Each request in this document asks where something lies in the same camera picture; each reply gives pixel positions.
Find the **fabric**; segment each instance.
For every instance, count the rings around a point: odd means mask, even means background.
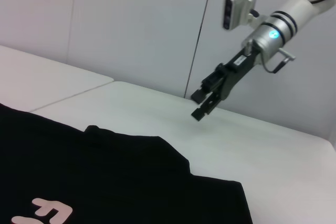
[[[0,139],[0,223],[252,223],[240,183],[192,175],[159,137],[0,105]]]

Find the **camera lens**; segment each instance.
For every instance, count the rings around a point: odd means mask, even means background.
[[[224,17],[224,23],[230,24],[230,20],[231,20],[230,16],[225,16]]]
[[[225,7],[225,13],[226,14],[230,14],[231,13],[231,6],[230,5],[226,5],[226,7]]]

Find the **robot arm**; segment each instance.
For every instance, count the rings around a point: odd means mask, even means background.
[[[250,25],[255,30],[243,41],[242,50],[229,63],[219,64],[191,96],[196,103],[203,103],[192,114],[198,121],[225,100],[234,85],[255,65],[263,65],[267,72],[277,73],[289,61],[295,60],[283,47],[305,24],[334,6],[335,0],[289,0],[269,17],[259,15],[254,10],[255,3],[256,0],[224,1],[225,30],[233,30],[239,25]],[[266,62],[277,52],[285,59],[274,70],[268,70]]]

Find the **white surface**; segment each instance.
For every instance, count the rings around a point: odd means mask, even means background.
[[[66,62],[73,0],[0,0],[0,45]]]
[[[0,103],[32,111],[113,79],[0,46]]]
[[[257,0],[265,15],[287,0]],[[188,86],[187,98],[215,67],[240,51],[252,32],[222,29],[223,0],[209,0]],[[336,7],[314,18],[285,46],[297,59],[277,74],[255,67],[236,85],[221,108],[328,139],[336,122]],[[268,67],[283,60],[275,55]]]
[[[183,96],[206,0],[75,0],[72,66]]]
[[[35,113],[85,130],[160,136],[195,175],[242,183],[258,224],[334,224],[336,152],[321,138],[221,109],[196,122],[196,105],[114,82]]]

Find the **white wall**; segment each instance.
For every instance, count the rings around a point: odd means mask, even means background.
[[[73,0],[0,0],[0,45],[66,61]]]
[[[75,0],[70,65],[183,96],[206,0]]]
[[[336,150],[336,124],[334,125],[334,128],[331,130],[330,136],[329,136],[329,142],[334,146]]]
[[[257,10],[271,14],[287,0],[257,0]],[[187,97],[221,62],[240,50],[251,32],[222,29],[223,0],[209,0]],[[336,122],[336,8],[317,17],[285,48],[297,56],[278,74],[255,67],[234,87],[221,108],[328,139]],[[281,60],[276,56],[271,66]]]

